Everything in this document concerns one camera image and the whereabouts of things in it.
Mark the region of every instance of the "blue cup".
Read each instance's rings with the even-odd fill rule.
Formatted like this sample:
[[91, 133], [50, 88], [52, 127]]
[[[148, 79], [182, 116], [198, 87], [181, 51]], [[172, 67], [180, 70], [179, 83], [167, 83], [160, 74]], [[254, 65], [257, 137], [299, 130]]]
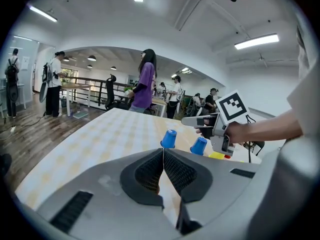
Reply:
[[190, 151], [193, 154], [203, 156], [204, 151], [207, 145], [207, 140], [204, 137], [199, 137], [196, 139], [195, 143], [192, 147], [190, 147]]
[[175, 130], [167, 130], [162, 141], [161, 146], [165, 149], [173, 149], [175, 147], [177, 132]]

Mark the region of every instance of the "floor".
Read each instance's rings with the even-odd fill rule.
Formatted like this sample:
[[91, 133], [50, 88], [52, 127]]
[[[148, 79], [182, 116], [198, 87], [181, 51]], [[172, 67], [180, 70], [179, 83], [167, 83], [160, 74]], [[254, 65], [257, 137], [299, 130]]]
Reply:
[[[68, 117], [66, 114], [57, 118], [42, 117], [45, 112], [45, 103], [39, 102], [39, 95], [33, 96], [33, 102], [26, 110], [19, 111], [15, 119], [8, 118], [7, 122], [0, 122], [0, 132], [13, 125], [16, 126], [14, 134], [7, 140], [0, 140], [0, 154], [9, 153], [12, 164], [5, 176], [9, 187], [14, 191], [25, 176], [69, 135], [86, 125], [88, 122], [102, 115], [104, 112], [94, 108], [81, 106], [81, 110], [88, 115], [81, 119]], [[9, 136], [10, 131], [0, 133], [0, 139]]]

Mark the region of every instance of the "table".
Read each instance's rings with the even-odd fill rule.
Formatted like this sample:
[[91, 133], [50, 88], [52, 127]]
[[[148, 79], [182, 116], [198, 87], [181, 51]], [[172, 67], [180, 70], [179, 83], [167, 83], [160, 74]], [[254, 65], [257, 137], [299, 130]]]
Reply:
[[[26, 99], [25, 99], [25, 84], [24, 83], [18, 83], [17, 84], [18, 86], [18, 89], [21, 89], [22, 90], [22, 102], [23, 102], [23, 107], [24, 109], [26, 109]], [[6, 87], [2, 87], [0, 88], [0, 112], [1, 112], [1, 116], [2, 116], [2, 119], [4, 118], [4, 111], [3, 111], [3, 102], [2, 102], [2, 93], [6, 93]]]
[[[177, 131], [175, 146], [186, 152], [190, 152], [199, 137], [193, 127], [178, 120], [113, 108], [71, 134], [47, 154], [15, 193], [22, 203], [36, 210], [54, 191], [95, 165], [161, 148], [160, 141], [167, 129]], [[208, 143], [204, 155], [209, 156], [212, 152]], [[235, 151], [232, 160], [237, 159], [245, 161], [242, 156], [237, 158]], [[159, 187], [165, 206], [163, 212], [175, 224], [181, 199], [165, 172]]]
[[162, 107], [160, 117], [163, 118], [165, 110], [166, 110], [167, 103], [163, 99], [156, 98], [156, 97], [152, 98], [152, 103], [153, 104], [157, 104], [157, 105]]
[[71, 90], [71, 102], [74, 101], [73, 92], [76, 91], [76, 89], [88, 89], [88, 108], [90, 108], [90, 97], [91, 97], [91, 85], [83, 84], [83, 83], [73, 83], [68, 82], [61, 85], [62, 90], [66, 90], [66, 113], [68, 117], [70, 117], [70, 104], [69, 104], [69, 92]]

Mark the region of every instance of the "yellow cup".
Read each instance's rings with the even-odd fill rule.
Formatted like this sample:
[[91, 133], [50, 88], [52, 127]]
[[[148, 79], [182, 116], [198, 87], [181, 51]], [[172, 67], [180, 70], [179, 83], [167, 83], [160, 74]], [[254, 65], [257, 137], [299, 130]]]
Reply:
[[215, 159], [224, 159], [225, 155], [221, 154], [219, 152], [213, 152], [212, 154], [209, 155], [210, 158], [215, 158]]

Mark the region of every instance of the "denim shorts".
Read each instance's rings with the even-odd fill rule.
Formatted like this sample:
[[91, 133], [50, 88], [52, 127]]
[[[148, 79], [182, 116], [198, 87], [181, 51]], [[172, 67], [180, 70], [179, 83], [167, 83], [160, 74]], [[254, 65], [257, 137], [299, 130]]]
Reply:
[[142, 108], [142, 107], [136, 107], [136, 106], [133, 106], [131, 105], [131, 107], [129, 108], [129, 111], [133, 111], [133, 112], [137, 112], [137, 113], [144, 113], [145, 112], [145, 108]]

